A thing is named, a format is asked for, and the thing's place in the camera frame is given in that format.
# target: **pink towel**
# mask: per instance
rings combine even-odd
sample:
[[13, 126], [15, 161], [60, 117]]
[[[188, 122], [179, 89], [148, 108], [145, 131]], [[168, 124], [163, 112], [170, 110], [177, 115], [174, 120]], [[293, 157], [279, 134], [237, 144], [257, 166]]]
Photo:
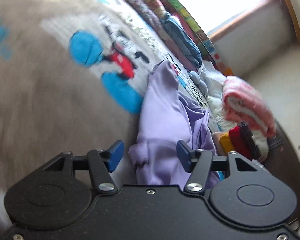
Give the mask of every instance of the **pink towel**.
[[260, 93], [244, 80], [227, 76], [223, 84], [223, 103], [226, 119], [245, 121], [252, 130], [261, 130], [266, 137], [275, 135], [274, 117]]

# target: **silver screw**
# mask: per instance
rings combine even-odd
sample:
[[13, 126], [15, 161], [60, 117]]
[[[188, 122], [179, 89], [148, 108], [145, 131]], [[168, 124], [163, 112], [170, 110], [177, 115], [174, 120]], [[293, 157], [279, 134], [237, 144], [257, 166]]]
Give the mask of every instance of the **silver screw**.
[[114, 185], [112, 183], [101, 183], [98, 188], [101, 190], [101, 191], [111, 191], [114, 189]]
[[19, 234], [15, 234], [13, 237], [12, 237], [13, 240], [23, 240], [23, 237], [22, 235], [19, 235]]
[[146, 192], [147, 192], [147, 194], [149, 194], [149, 195], [153, 195], [153, 194], [155, 193], [155, 190], [153, 190], [153, 189], [148, 189]]
[[203, 187], [199, 183], [190, 183], [187, 185], [187, 189], [190, 191], [200, 191], [203, 189]]
[[277, 240], [288, 240], [288, 236], [286, 234], [279, 235]]

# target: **window sill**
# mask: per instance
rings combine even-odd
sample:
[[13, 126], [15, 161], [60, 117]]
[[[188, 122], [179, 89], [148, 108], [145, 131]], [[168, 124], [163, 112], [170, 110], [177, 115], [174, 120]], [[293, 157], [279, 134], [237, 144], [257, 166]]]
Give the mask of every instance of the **window sill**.
[[216, 30], [213, 34], [209, 35], [209, 39], [212, 42], [216, 42], [217, 40], [221, 39], [223, 36], [227, 35], [229, 32], [237, 28], [240, 24], [246, 21], [249, 17], [254, 15], [259, 10], [273, 4], [277, 0], [263, 0], [261, 1], [256, 7], [251, 10], [247, 10], [235, 18], [233, 21], [227, 23], [226, 25], [222, 26], [218, 30]]

